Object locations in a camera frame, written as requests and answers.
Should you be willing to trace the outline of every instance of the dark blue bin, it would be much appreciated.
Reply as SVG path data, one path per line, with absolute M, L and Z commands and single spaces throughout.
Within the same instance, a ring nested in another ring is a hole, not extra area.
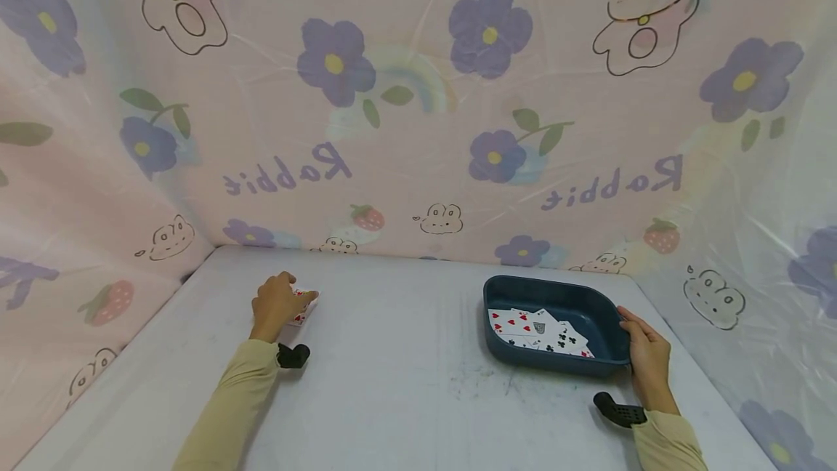
M 630 363 L 630 337 L 619 327 L 616 306 L 605 295 L 586 286 L 534 278 L 498 275 L 483 286 L 485 341 L 498 360 L 518 366 L 562 371 L 588 377 L 607 377 Z M 588 340 L 595 358 L 505 343 L 491 328 L 488 310 L 549 311 L 557 321 L 568 321 Z

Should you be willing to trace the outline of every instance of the white table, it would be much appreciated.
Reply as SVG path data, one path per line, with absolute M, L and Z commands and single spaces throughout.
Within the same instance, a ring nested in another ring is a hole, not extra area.
M 168 470 L 251 323 L 249 301 L 290 271 L 323 298 L 312 348 L 266 412 L 247 470 L 639 470 L 628 430 L 591 404 L 609 382 L 505 366 L 485 348 L 482 285 L 499 273 L 582 283 L 671 340 L 671 383 L 711 470 L 772 469 L 627 277 L 320 252 L 215 251 L 17 471 Z

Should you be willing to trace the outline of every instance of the human hand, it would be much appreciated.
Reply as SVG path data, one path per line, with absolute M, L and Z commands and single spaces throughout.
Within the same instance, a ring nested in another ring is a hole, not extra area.
M 679 415 L 674 395 L 668 387 L 671 344 L 625 307 L 618 306 L 617 310 L 624 318 L 619 326 L 630 334 L 630 361 L 637 398 L 648 411 Z
M 268 278 L 259 287 L 258 296 L 252 301 L 253 330 L 250 338 L 273 344 L 279 338 L 282 327 L 318 298 L 317 291 L 295 294 L 291 289 L 293 283 L 296 283 L 296 277 L 283 271 Z

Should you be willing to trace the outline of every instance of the translucent plastic sheet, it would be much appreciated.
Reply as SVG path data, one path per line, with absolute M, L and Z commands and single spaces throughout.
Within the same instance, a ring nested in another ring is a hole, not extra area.
M 0 469 L 222 243 L 630 274 L 837 467 L 836 4 L 0 0 Z

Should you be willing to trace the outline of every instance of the long sleeve shirt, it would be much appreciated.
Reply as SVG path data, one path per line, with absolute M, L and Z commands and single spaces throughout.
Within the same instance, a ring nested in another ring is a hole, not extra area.
M 275 344 L 247 340 L 232 357 L 218 387 L 183 443 L 172 471 L 236 471 L 279 365 Z M 634 426 L 644 471 L 706 471 L 698 439 L 681 416 L 646 411 Z

